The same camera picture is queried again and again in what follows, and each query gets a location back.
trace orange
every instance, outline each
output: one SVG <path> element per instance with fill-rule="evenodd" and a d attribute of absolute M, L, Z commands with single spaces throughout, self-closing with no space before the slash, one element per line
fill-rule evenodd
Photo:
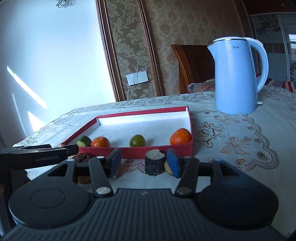
<path fill-rule="evenodd" d="M 179 145 L 184 143 L 191 142 L 192 136 L 191 133 L 185 128 L 176 130 L 174 134 L 170 137 L 171 145 Z"/>
<path fill-rule="evenodd" d="M 91 142 L 91 147 L 110 147 L 110 141 L 106 137 L 97 137 Z"/>

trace kettle handle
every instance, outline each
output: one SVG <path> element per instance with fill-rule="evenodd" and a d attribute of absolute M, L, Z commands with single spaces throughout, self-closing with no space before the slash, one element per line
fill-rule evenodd
<path fill-rule="evenodd" d="M 265 51 L 265 48 L 263 47 L 263 44 L 256 40 L 256 39 L 252 39 L 252 38 L 246 38 L 245 39 L 248 41 L 248 43 L 250 44 L 250 47 L 256 49 L 260 55 L 261 58 L 261 62 L 262 62 L 262 75 L 261 78 L 257 84 L 257 92 L 259 92 L 263 85 L 265 84 L 265 81 L 267 79 L 267 75 L 268 75 L 268 58 L 267 58 L 267 54 Z"/>

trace cushion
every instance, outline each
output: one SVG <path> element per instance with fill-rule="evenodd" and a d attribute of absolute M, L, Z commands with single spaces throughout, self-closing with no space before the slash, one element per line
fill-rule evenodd
<path fill-rule="evenodd" d="M 296 82 L 294 81 L 279 81 L 271 78 L 267 78 L 265 86 L 274 86 L 286 89 L 292 93 L 296 93 Z M 192 83 L 188 85 L 188 91 L 190 93 L 215 91 L 215 79 L 210 79 L 204 83 Z"/>

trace chair backrest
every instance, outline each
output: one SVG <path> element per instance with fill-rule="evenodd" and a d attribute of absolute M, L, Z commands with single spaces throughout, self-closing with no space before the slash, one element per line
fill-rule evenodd
<path fill-rule="evenodd" d="M 180 94 L 189 93 L 187 86 L 215 78 L 215 62 L 206 45 L 171 45 L 179 62 Z"/>

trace white wall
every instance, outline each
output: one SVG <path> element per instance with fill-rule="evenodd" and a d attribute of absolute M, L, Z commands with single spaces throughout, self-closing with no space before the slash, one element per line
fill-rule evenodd
<path fill-rule="evenodd" d="M 56 3 L 9 0 L 0 6 L 0 138 L 6 147 L 33 132 L 28 111 L 47 124 L 75 108 L 115 102 L 95 0 L 70 0 L 66 8 Z"/>

